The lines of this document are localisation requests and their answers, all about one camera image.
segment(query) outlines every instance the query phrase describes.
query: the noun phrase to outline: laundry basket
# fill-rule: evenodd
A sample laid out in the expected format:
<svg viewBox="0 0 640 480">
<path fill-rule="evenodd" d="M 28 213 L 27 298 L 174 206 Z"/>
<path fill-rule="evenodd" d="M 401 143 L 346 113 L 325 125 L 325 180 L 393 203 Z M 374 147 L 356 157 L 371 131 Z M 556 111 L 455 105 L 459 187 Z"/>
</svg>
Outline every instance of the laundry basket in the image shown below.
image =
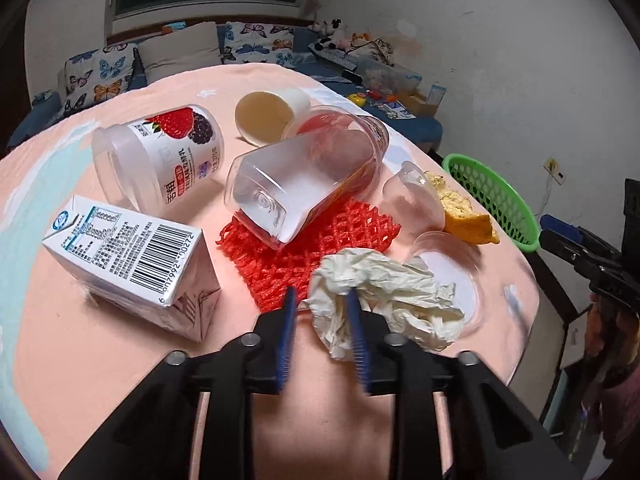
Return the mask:
<svg viewBox="0 0 640 480">
<path fill-rule="evenodd" d="M 491 213 L 521 251 L 532 253 L 540 247 L 540 229 L 531 209 L 494 170 L 459 153 L 448 155 L 442 167 Z"/>
</svg>

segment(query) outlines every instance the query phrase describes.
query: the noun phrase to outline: power socket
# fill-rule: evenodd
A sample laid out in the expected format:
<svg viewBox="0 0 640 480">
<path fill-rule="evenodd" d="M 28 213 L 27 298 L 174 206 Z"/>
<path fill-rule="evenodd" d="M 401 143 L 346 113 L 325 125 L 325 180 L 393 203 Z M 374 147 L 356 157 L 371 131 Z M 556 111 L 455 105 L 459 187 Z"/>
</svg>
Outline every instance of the power socket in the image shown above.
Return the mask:
<svg viewBox="0 0 640 480">
<path fill-rule="evenodd" d="M 549 157 L 542 167 L 545 168 L 546 172 L 549 173 L 560 186 L 564 184 L 566 174 L 560 171 L 560 164 L 558 164 L 554 158 Z"/>
</svg>

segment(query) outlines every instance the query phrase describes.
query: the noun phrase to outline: fruit foam netting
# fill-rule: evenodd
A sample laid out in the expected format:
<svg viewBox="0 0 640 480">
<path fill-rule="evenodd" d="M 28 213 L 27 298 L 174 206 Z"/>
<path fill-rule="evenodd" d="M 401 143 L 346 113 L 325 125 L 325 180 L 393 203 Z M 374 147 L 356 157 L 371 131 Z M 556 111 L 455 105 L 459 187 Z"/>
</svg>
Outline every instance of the fruit foam netting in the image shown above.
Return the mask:
<svg viewBox="0 0 640 480">
<path fill-rule="evenodd" d="M 323 256 L 347 247 L 384 253 L 399 232 L 391 216 L 349 198 L 329 206 L 280 251 L 267 247 L 235 217 L 216 244 L 236 264 L 260 311 L 269 312 L 282 306 L 288 286 L 296 287 L 298 301 L 306 299 L 311 273 Z"/>
</svg>

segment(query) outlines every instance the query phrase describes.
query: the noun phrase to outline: bread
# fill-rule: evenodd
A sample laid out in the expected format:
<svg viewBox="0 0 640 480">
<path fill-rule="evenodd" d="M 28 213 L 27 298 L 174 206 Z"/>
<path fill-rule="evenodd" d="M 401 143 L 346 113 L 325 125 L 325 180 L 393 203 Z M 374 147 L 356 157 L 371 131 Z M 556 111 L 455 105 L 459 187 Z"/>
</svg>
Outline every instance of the bread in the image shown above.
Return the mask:
<svg viewBox="0 0 640 480">
<path fill-rule="evenodd" d="M 443 176 L 428 171 L 425 176 L 436 189 L 444 208 L 444 232 L 470 244 L 500 243 L 500 237 L 491 224 L 490 215 L 476 213 L 468 197 L 447 189 Z"/>
</svg>

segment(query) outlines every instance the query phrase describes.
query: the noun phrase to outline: bolt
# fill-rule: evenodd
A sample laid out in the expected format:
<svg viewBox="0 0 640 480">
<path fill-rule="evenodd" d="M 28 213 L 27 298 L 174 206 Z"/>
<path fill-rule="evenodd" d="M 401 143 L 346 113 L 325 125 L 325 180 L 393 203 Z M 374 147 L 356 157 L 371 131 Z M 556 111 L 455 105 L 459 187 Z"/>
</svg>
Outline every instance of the bolt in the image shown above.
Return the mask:
<svg viewBox="0 0 640 480">
<path fill-rule="evenodd" d="M 473 352 L 460 352 L 458 354 L 458 360 L 465 366 L 472 366 L 478 364 L 478 356 Z"/>
<path fill-rule="evenodd" d="M 242 346 L 256 346 L 260 344 L 260 336 L 255 332 L 249 332 L 240 338 L 240 342 Z"/>
<path fill-rule="evenodd" d="M 409 341 L 404 335 L 392 332 L 385 335 L 385 343 L 389 346 L 402 346 Z"/>
<path fill-rule="evenodd" d="M 187 360 L 187 354 L 181 350 L 174 350 L 167 357 L 164 358 L 164 362 L 171 366 L 181 365 Z"/>
</svg>

